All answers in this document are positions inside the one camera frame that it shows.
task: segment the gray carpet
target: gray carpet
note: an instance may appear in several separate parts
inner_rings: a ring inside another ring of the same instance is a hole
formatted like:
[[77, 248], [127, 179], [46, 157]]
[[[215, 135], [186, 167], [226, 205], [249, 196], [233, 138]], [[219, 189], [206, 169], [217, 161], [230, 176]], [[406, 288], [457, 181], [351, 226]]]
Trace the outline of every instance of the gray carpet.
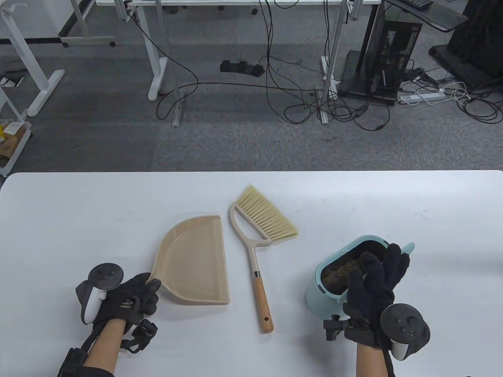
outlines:
[[[462, 11], [465, 4], [457, 0], [449, 6]], [[226, 7], [220, 12], [216, 7], [199, 7], [166, 13], [174, 58], [200, 81], [265, 83], [263, 77], [219, 72], [223, 59], [256, 63], [265, 54], [264, 19], [260, 12], [252, 16], [251, 9]], [[346, 53], [360, 48], [368, 13], [367, 7], [358, 22], [344, 25], [337, 75]], [[161, 42], [159, 33], [154, 33], [154, 8], [147, 10], [147, 16], [154, 40]], [[281, 10], [273, 6], [273, 16], [272, 54], [289, 61], [302, 59], [304, 65], [320, 69], [326, 36], [322, 7]], [[63, 68], [66, 74], [39, 115], [31, 119], [34, 137], [14, 172], [503, 167], [503, 125], [478, 123], [453, 101], [434, 107], [394, 106], [388, 126], [380, 132], [364, 132], [354, 123], [332, 121], [322, 126], [316, 116], [292, 126], [269, 109], [262, 88], [202, 85], [185, 101], [181, 124], [173, 129], [170, 119], [156, 118], [157, 103], [147, 99], [152, 73], [141, 32], [133, 23], [120, 22], [114, 8], [94, 7], [87, 23], [92, 33], [117, 36], [118, 46], [32, 45], [46, 73]], [[449, 38], [450, 34], [425, 25], [412, 56], [415, 66], [438, 67], [428, 49]], [[0, 56], [10, 59], [15, 53], [11, 46], [0, 46]], [[320, 74], [298, 66], [277, 62], [274, 66], [302, 88], [321, 83]], [[178, 72], [181, 83], [192, 82], [189, 74]], [[23, 109], [32, 100], [35, 85], [28, 77], [7, 92]], [[278, 91], [271, 92], [270, 101], [281, 112], [295, 103]], [[386, 117], [385, 107], [371, 106], [359, 120], [374, 128]]]

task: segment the computer case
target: computer case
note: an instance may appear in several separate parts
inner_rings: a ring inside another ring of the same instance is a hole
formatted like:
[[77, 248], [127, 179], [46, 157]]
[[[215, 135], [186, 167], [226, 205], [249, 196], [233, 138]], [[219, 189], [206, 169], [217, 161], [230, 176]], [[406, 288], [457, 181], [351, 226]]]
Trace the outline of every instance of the computer case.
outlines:
[[365, 56], [366, 87], [370, 93], [396, 95], [422, 23], [396, 6], [380, 6]]

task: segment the hand brush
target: hand brush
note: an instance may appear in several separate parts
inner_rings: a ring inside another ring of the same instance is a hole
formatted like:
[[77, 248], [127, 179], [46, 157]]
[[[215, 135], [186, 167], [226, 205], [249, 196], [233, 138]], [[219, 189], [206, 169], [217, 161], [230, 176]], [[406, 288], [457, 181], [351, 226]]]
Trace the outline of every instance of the hand brush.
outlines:
[[[257, 233], [261, 235], [261, 239], [251, 239], [244, 235], [243, 231], [236, 223], [236, 212], [239, 212]], [[243, 195], [230, 206], [230, 222], [248, 250], [262, 332], [266, 334], [270, 333], [274, 330], [274, 325], [269, 310], [269, 304], [267, 303], [266, 291], [264, 290], [264, 283], [257, 263], [255, 249], [257, 247], [270, 246], [275, 242], [295, 237], [299, 232], [290, 221], [288, 221], [288, 219], [253, 186], [249, 186]]]

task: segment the hand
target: hand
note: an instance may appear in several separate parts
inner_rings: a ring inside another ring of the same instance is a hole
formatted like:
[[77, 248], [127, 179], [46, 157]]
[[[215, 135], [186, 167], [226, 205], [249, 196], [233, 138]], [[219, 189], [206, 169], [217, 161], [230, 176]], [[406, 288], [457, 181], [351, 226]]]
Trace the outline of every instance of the hand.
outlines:
[[157, 301], [159, 301], [156, 292], [159, 290], [161, 282], [159, 279], [153, 279], [146, 283], [149, 277], [149, 272], [138, 274], [117, 288], [108, 291], [93, 326], [103, 324], [113, 318], [119, 318], [126, 321], [125, 334], [132, 325], [139, 324], [144, 315], [154, 314], [157, 310]]
[[393, 289], [405, 275], [410, 258], [396, 244], [390, 244], [381, 264], [370, 252], [360, 255], [362, 270], [348, 276], [348, 302], [344, 312], [351, 317], [344, 331], [347, 339], [373, 348], [391, 349], [391, 341], [381, 328], [381, 314], [395, 300]]

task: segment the wooden handle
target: wooden handle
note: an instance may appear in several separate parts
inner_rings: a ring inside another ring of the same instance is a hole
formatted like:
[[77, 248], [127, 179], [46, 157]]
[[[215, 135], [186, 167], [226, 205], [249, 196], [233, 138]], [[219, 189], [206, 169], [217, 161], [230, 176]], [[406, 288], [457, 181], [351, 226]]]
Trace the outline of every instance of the wooden handle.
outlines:
[[253, 280], [253, 287], [255, 290], [257, 307], [259, 309], [259, 320], [262, 327], [262, 332], [269, 334], [270, 332], [273, 332], [274, 325], [273, 319], [271, 318], [271, 311], [269, 310], [269, 304], [267, 303], [267, 296], [264, 289], [264, 282], [262, 281], [262, 277], [259, 276]]

